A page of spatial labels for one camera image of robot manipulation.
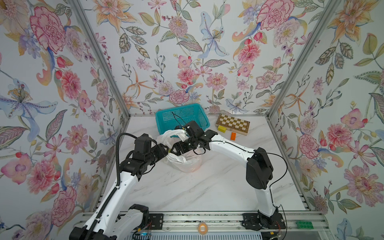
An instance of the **chessboard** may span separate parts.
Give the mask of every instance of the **chessboard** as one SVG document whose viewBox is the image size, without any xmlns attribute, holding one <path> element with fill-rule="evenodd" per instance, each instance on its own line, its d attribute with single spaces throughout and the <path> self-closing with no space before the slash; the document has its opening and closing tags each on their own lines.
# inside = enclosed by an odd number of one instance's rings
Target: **chessboard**
<svg viewBox="0 0 384 240">
<path fill-rule="evenodd" d="M 230 117 L 230 116 L 224 115 L 224 114 L 219 115 L 215 125 L 216 125 L 216 127 L 218 127 L 219 125 L 226 127 L 228 130 L 230 130 L 232 132 L 240 133 L 243 135 L 247 135 L 248 130 L 249 130 L 249 122 L 248 121 L 245 121 L 245 120 L 242 120 L 239 118 L 235 118 L 235 117 Z"/>
</svg>

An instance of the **yellow block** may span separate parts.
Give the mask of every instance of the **yellow block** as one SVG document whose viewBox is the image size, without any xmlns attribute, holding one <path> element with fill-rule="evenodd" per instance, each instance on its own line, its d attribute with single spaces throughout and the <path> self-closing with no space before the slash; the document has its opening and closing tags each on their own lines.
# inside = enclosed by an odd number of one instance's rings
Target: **yellow block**
<svg viewBox="0 0 384 240">
<path fill-rule="evenodd" d="M 219 130 L 220 132 L 225 132 L 227 130 L 227 128 L 223 127 L 223 126 L 218 126 L 217 130 Z"/>
</svg>

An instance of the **orange block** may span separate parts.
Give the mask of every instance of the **orange block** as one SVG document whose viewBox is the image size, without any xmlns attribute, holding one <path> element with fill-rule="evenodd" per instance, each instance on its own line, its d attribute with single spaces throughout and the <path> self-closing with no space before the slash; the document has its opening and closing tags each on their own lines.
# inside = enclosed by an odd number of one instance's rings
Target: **orange block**
<svg viewBox="0 0 384 240">
<path fill-rule="evenodd" d="M 233 132 L 233 133 L 231 133 L 231 140 L 234 141 L 235 139 L 236 139 L 236 133 Z"/>
</svg>

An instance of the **robotic arm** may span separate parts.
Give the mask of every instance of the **robotic arm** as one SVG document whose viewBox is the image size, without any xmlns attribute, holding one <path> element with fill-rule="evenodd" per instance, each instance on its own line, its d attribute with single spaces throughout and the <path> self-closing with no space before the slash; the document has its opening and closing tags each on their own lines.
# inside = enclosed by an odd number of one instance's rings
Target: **robotic arm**
<svg viewBox="0 0 384 240">
<path fill-rule="evenodd" d="M 239 161 L 247 169 L 246 180 L 255 188 L 259 210 L 257 216 L 244 221 L 243 226 L 249 227 L 248 229 L 259 230 L 262 227 L 273 228 L 275 221 L 280 222 L 282 215 L 273 205 L 268 186 L 268 182 L 272 179 L 273 167 L 264 149 L 253 150 L 241 146 L 212 130 L 204 132 L 195 121 L 187 123 L 183 128 L 190 137 L 185 141 L 175 143 L 171 150 L 163 144 L 157 144 L 147 134 L 136 138 L 135 150 L 131 151 L 120 165 L 117 147 L 116 168 L 118 177 L 115 182 L 116 186 L 109 191 L 108 197 L 102 201 L 100 207 L 85 223 L 84 227 L 73 229 L 69 239 L 121 240 L 125 239 L 134 229 L 148 227 L 148 207 L 135 204 L 130 207 L 126 215 L 119 217 L 119 212 L 130 190 L 138 183 L 142 175 L 146 174 L 147 167 L 164 158 L 169 151 L 180 156 L 198 147 L 203 148 L 204 152 L 212 150 L 223 153 Z M 119 135 L 116 140 L 116 146 L 119 144 L 120 137 Z"/>
</svg>

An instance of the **floral wallpaper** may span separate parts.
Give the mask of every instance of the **floral wallpaper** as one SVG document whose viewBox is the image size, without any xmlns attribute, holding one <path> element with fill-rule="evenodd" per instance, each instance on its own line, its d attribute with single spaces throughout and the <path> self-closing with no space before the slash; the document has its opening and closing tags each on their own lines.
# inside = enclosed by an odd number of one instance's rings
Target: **floral wallpaper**
<svg viewBox="0 0 384 240">
<path fill-rule="evenodd" d="M 82 1 L 131 113 L 266 113 L 326 0 Z"/>
<path fill-rule="evenodd" d="M 343 0 L 272 123 L 339 240 L 384 238 L 384 3 Z"/>
<path fill-rule="evenodd" d="M 0 0 L 0 42 L 0 239 L 68 239 L 126 118 L 65 0 Z"/>
</svg>

